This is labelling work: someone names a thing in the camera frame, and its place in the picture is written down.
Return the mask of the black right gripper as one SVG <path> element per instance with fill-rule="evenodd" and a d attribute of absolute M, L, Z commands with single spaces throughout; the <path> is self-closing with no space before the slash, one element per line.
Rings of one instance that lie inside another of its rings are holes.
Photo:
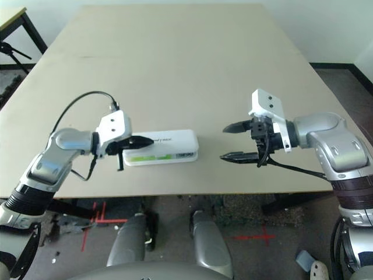
<path fill-rule="evenodd" d="M 266 151 L 271 154 L 283 149 L 283 142 L 279 132 L 275 132 L 273 122 L 269 117 L 254 117 L 251 120 L 229 124 L 223 129 L 224 133 L 239 134 L 251 130 L 251 138 L 256 142 L 259 154 Z M 221 160 L 237 164 L 257 164 L 257 152 L 229 152 L 220 156 Z"/>

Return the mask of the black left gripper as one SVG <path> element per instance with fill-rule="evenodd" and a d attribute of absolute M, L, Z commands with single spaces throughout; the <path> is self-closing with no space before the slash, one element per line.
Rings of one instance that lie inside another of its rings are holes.
<path fill-rule="evenodd" d="M 129 139 L 110 143 L 105 152 L 108 156 L 118 156 L 118 171 L 124 170 L 123 150 L 142 149 L 152 145 L 153 140 L 145 136 L 133 135 Z"/>

